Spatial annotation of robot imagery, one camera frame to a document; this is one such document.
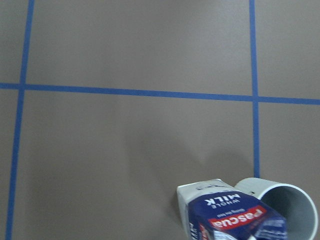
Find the white ribbed mug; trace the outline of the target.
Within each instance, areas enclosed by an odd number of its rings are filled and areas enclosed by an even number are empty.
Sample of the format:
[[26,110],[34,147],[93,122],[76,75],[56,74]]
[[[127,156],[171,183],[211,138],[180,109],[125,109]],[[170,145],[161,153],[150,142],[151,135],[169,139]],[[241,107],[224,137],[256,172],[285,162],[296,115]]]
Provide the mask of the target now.
[[288,183],[249,177],[235,188],[261,200],[286,219],[290,240],[314,240],[318,230],[317,208],[301,188]]

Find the blue white milk carton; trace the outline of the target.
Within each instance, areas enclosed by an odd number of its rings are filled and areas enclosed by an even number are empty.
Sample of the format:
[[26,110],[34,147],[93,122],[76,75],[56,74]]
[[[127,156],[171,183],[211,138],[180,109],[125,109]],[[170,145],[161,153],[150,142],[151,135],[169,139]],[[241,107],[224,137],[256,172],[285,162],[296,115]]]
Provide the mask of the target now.
[[176,188],[189,240],[287,240],[287,221],[258,198],[220,179]]

